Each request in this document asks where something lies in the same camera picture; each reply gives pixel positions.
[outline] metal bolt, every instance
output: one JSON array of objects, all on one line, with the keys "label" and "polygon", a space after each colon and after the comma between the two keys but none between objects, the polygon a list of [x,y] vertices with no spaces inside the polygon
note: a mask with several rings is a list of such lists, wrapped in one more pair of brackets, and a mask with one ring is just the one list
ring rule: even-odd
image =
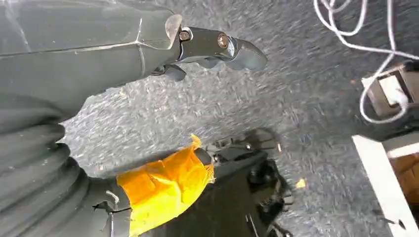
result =
[{"label": "metal bolt", "polygon": [[191,38],[191,36],[189,35],[189,32],[187,31],[182,31],[179,33],[179,39],[181,41],[187,41]]},{"label": "metal bolt", "polygon": [[224,33],[218,35],[218,45],[220,47],[226,48],[228,46],[228,42],[228,37]]}]

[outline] white cord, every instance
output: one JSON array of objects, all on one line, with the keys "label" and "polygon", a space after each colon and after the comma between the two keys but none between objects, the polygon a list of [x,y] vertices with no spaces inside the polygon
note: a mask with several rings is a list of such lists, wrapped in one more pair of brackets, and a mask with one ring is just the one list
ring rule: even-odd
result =
[{"label": "white cord", "polygon": [[396,40],[394,39],[394,32],[393,32],[393,0],[387,0],[387,31],[388,31],[388,38],[390,40],[390,46],[391,50],[389,49],[381,49],[381,48],[374,48],[374,47],[365,47],[357,44],[348,43],[343,36],[353,36],[359,33],[359,31],[362,29],[365,21],[365,16],[367,14],[367,8],[368,8],[368,0],[362,0],[362,6],[361,6],[361,13],[358,19],[358,23],[356,24],[356,27],[351,32],[341,31],[336,27],[336,22],[334,19],[333,14],[340,12],[344,10],[351,2],[352,0],[346,0],[340,7],[334,8],[335,0],[330,0],[328,3],[327,0],[321,0],[324,7],[328,10],[328,16],[329,16],[329,22],[327,22],[324,17],[322,16],[319,8],[319,1],[313,0],[314,3],[314,10],[316,11],[317,16],[319,17],[320,21],[325,25],[329,30],[333,31],[336,36],[339,38],[339,40],[346,46],[358,50],[363,51],[369,51],[369,52],[377,52],[377,53],[387,53],[388,57],[386,60],[381,64],[379,69],[374,73],[374,75],[371,77],[373,78],[370,81],[370,84],[366,85],[364,90],[362,91],[360,102],[359,102],[359,110],[361,112],[362,117],[368,122],[375,123],[375,124],[384,124],[389,122],[394,122],[401,117],[403,117],[407,110],[408,110],[408,103],[405,103],[405,98],[393,98],[396,100],[400,106],[400,112],[396,114],[393,117],[390,117],[388,119],[384,120],[376,120],[368,117],[365,114],[365,98],[367,96],[368,91],[370,90],[372,84],[376,81],[379,74],[381,74],[384,69],[387,67],[387,65],[390,63],[390,61],[394,58],[395,55],[410,58],[413,60],[419,60],[418,56],[408,54],[405,52],[397,51],[396,50]]}]

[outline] yellow tape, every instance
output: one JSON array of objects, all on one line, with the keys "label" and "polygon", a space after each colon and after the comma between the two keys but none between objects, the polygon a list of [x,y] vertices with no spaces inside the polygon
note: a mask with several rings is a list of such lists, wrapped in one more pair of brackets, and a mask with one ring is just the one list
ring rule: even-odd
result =
[{"label": "yellow tape", "polygon": [[131,208],[129,236],[138,236],[186,211],[205,186],[214,180],[213,165],[204,166],[195,155],[200,139],[164,160],[151,162],[117,177]]}]

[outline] robotic arm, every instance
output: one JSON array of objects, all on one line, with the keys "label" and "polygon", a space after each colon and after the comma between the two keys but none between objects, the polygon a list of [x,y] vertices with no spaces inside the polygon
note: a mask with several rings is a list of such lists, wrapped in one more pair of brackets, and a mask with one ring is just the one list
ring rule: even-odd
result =
[{"label": "robotic arm", "polygon": [[150,4],[0,3],[0,237],[128,236],[126,194],[115,178],[87,177],[55,143],[59,123],[109,87],[150,75],[182,80],[179,64],[218,61],[261,70],[267,59],[250,42],[182,27],[180,15]]}]

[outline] plastic cover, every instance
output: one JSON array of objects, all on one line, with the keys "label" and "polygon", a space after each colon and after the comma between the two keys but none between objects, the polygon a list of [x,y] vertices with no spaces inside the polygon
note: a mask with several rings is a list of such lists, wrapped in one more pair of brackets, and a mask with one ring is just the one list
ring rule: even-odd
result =
[{"label": "plastic cover", "polygon": [[141,44],[170,49],[182,17],[129,0],[0,1],[0,56]]}]

